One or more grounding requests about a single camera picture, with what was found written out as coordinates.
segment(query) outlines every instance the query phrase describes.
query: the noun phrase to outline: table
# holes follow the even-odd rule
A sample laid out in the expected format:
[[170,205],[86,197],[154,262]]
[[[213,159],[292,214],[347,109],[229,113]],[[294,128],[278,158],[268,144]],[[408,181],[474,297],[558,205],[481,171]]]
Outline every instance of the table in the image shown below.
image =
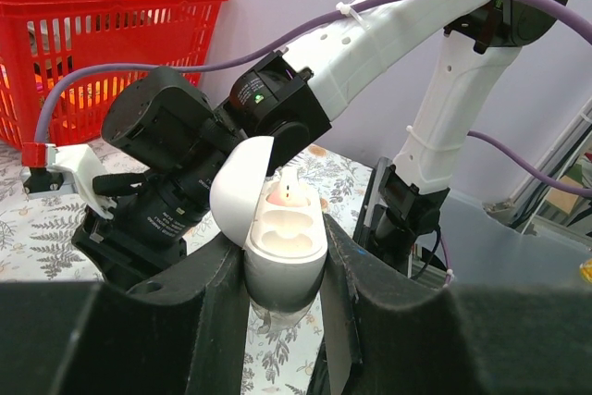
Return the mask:
[[[91,142],[91,147],[111,173],[145,169],[102,141]],[[299,169],[301,179],[317,188],[323,210],[352,235],[371,169],[317,145],[298,154],[290,165]],[[0,280],[101,279],[93,263],[70,243],[83,217],[82,200],[77,195],[28,200],[19,180],[21,170],[20,153],[0,142]],[[188,253],[218,232],[208,214],[186,236]],[[294,328],[259,335],[257,329],[262,324],[251,310],[241,395],[304,395],[323,337],[318,296]]]

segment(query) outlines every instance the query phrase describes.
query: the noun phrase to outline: red basket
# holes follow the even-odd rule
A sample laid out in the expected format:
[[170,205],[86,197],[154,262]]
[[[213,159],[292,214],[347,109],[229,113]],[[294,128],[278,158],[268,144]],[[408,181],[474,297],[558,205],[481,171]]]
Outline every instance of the red basket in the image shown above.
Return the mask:
[[[113,62],[201,65],[223,1],[0,0],[0,139],[19,149],[32,141],[44,98],[73,70]],[[97,137],[113,99],[144,75],[75,83],[55,109],[50,141]]]

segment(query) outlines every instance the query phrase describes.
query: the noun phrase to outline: wall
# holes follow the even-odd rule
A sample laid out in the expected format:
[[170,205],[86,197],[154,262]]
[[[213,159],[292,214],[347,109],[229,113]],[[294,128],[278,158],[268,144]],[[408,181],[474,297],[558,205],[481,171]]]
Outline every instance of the wall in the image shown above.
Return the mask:
[[[350,0],[231,0],[220,15],[209,61],[243,56],[301,22]],[[592,19],[592,4],[570,0]],[[434,36],[370,85],[320,143],[373,165],[401,148],[438,56]],[[535,163],[592,95],[592,49],[562,24],[523,50],[496,85],[474,125]],[[222,101],[244,68],[204,76],[203,90]],[[524,178],[511,161],[479,141],[462,150],[452,187],[488,202],[501,201]]]

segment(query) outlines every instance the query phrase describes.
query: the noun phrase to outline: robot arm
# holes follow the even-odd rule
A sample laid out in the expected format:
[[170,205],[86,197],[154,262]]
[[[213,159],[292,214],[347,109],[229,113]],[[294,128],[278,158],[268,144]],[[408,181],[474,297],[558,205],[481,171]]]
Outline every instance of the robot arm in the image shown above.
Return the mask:
[[333,121],[391,65],[488,1],[406,0],[379,6],[361,14],[362,23],[340,20],[304,35],[288,45],[284,59],[296,71],[313,71],[308,85]]
[[489,48],[454,32],[443,39],[436,71],[407,141],[393,159],[399,177],[421,194],[446,190],[456,157],[481,107],[520,48]]

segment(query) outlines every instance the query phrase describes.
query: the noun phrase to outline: purple cable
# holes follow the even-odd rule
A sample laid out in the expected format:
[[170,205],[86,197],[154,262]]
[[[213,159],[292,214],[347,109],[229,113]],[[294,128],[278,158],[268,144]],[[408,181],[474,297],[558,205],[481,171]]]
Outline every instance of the purple cable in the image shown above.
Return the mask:
[[442,246],[442,252],[444,253],[444,265],[446,266],[446,279],[444,285],[448,286],[452,282],[452,275],[448,274],[448,270],[452,270],[452,262],[450,261],[450,252],[448,250],[448,244],[444,239],[444,235],[440,236],[440,245]]
[[576,195],[582,196],[584,198],[592,198],[592,189],[580,189],[578,187],[574,187],[572,185],[567,185],[562,182],[559,182],[558,180],[550,178],[549,176],[545,175],[543,172],[538,171],[536,168],[534,168],[533,166],[528,164],[528,162],[526,162],[525,159],[523,159],[519,154],[517,154],[510,147],[507,147],[506,145],[504,145],[500,141],[493,139],[491,136],[487,136],[484,133],[480,133],[479,131],[472,131],[472,130],[469,131],[468,135],[471,136],[472,138],[480,139],[481,141],[484,141],[490,145],[493,145],[498,150],[500,150],[502,153],[507,155],[512,161],[514,161],[516,164],[518,164],[518,166],[520,166],[521,168],[526,170],[533,177],[540,180],[544,184],[547,184],[554,189],[565,191],[570,194],[576,194]]
[[[390,4],[393,2],[400,2],[401,0],[365,0],[358,4],[353,5],[354,9],[361,13],[377,6]],[[554,0],[514,0],[525,5],[535,7],[541,11],[546,12],[550,16],[558,19],[565,23],[568,27],[572,28],[590,44],[592,44],[592,23],[569,9],[568,7],[555,2]],[[344,19],[343,15],[339,11],[333,11],[319,16],[315,19],[309,20],[303,23],[299,27],[270,43],[269,45],[261,48],[254,53],[239,57],[238,59],[230,60],[219,64],[202,65],[199,67],[176,67],[182,73],[205,73],[208,71],[217,71],[220,69],[238,67],[254,60],[266,56],[268,53],[278,49],[280,46],[294,40],[301,34],[318,28],[336,20]],[[68,88],[69,85],[75,81],[82,79],[86,76],[91,76],[98,73],[114,72],[114,71],[150,71],[155,69],[156,65],[145,65],[145,64],[104,64],[96,65],[94,67],[87,67],[76,70],[69,73],[62,80],[60,80],[47,95],[47,99],[43,104],[39,120],[37,122],[37,129],[35,131],[35,141],[45,142],[47,130],[49,129],[49,123],[51,121],[52,114],[56,108],[57,102],[59,101],[60,95]]]

